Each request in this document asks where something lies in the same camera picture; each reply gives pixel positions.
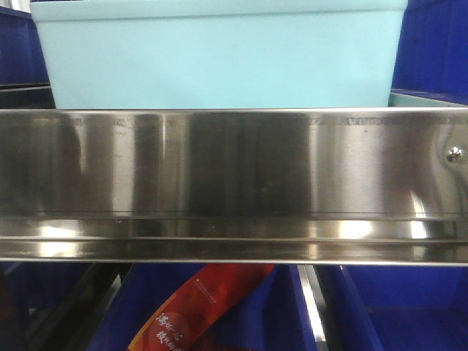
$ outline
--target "stainless steel shelf edge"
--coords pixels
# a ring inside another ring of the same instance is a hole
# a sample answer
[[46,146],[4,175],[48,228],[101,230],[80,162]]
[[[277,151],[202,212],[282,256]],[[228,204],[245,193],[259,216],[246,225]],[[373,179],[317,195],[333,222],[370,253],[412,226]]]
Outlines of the stainless steel shelf edge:
[[468,263],[468,108],[0,110],[0,257]]

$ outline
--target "shelf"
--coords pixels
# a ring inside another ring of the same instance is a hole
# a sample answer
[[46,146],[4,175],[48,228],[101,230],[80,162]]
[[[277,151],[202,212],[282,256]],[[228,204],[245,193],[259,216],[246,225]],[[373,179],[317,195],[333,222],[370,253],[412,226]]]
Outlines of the shelf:
[[452,107],[0,110],[0,258],[466,265],[467,133]]

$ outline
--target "light blue plastic bin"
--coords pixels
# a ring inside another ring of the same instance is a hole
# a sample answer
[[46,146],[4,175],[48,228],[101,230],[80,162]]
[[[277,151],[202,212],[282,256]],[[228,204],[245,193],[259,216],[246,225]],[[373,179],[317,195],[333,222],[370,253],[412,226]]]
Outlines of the light blue plastic bin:
[[386,106],[407,0],[31,5],[59,108]]

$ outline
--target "blue plastic crate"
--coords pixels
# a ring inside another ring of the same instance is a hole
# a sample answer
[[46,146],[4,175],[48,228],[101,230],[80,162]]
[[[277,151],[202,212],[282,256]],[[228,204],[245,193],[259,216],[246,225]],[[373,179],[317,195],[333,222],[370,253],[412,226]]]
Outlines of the blue plastic crate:
[[25,328],[29,323],[29,309],[57,306],[89,264],[2,262],[1,266]]
[[[187,279],[195,264],[134,265],[87,351],[125,350],[146,320]],[[315,351],[297,268],[279,266],[211,330],[220,344],[256,351]]]
[[410,0],[394,88],[468,95],[468,1]]
[[468,270],[326,267],[345,350],[468,350]]
[[0,7],[0,84],[48,81],[31,15]]

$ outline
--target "blue crate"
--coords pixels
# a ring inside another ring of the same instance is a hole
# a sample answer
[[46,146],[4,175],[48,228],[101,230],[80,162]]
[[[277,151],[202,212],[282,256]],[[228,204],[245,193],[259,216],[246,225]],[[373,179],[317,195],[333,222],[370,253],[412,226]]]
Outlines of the blue crate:
[[346,350],[466,351],[468,270],[326,267]]
[[[146,320],[187,279],[195,264],[134,265],[87,351],[125,350]],[[256,351],[315,351],[297,268],[279,266],[211,330],[218,342]]]
[[29,309],[52,309],[89,267],[87,263],[2,262],[5,276],[26,328]]
[[394,88],[468,95],[468,1],[410,0]]
[[31,15],[0,7],[0,85],[48,81]]

